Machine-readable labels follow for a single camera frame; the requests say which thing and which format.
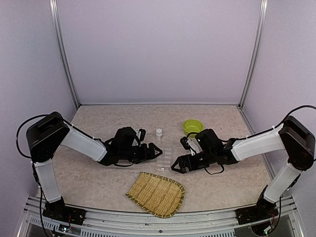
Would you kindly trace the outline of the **clear plastic pill organizer box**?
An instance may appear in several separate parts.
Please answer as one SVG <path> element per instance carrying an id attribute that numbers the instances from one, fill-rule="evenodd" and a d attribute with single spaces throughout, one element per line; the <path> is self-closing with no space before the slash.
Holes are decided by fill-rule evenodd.
<path id="1" fill-rule="evenodd" d="M 156 160 L 157 170 L 161 172 L 169 171 L 182 151 L 183 149 L 180 146 L 163 146 L 162 155 Z"/>

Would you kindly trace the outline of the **white capped pill bottle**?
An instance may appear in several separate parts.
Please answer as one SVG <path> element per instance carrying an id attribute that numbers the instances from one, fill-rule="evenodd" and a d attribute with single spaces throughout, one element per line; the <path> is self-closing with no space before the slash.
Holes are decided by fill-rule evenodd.
<path id="1" fill-rule="evenodd" d="M 156 134 L 155 134 L 155 136 L 156 136 L 156 139 L 157 139 L 158 141 L 160 141 L 160 140 L 162 139 L 162 129 L 161 129 L 161 128 L 156 129 Z"/>

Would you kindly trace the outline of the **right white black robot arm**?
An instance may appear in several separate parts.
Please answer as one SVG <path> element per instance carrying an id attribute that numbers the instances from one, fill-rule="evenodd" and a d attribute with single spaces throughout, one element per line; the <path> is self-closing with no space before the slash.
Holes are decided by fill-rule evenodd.
<path id="1" fill-rule="evenodd" d="M 192 153 L 178 157 L 171 166 L 173 171 L 185 174 L 207 169 L 214 163 L 224 167 L 273 151 L 287 152 L 287 162 L 263 189 L 256 204 L 236 210 L 239 224 L 279 215 L 281 206 L 276 203 L 315 161 L 315 136 L 291 114 L 287 114 L 278 125 L 248 137 L 224 141 L 213 129 L 205 129 L 195 133 L 195 140 L 199 148 L 193 147 L 188 136 L 180 140 L 184 149 Z"/>

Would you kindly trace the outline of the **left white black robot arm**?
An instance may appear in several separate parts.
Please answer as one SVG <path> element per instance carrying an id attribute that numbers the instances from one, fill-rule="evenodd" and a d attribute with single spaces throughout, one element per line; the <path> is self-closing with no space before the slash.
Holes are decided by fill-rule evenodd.
<path id="1" fill-rule="evenodd" d="M 116 131 L 113 138 L 103 141 L 93 137 L 66 121 L 59 112 L 34 116 L 17 129 L 35 120 L 26 130 L 29 154 L 21 155 L 31 160 L 36 182 L 45 198 L 43 215 L 63 220 L 76 209 L 65 205 L 55 178 L 53 158 L 62 148 L 75 151 L 103 166 L 130 167 L 162 155 L 154 143 L 144 143 L 144 129 L 127 126 Z"/>

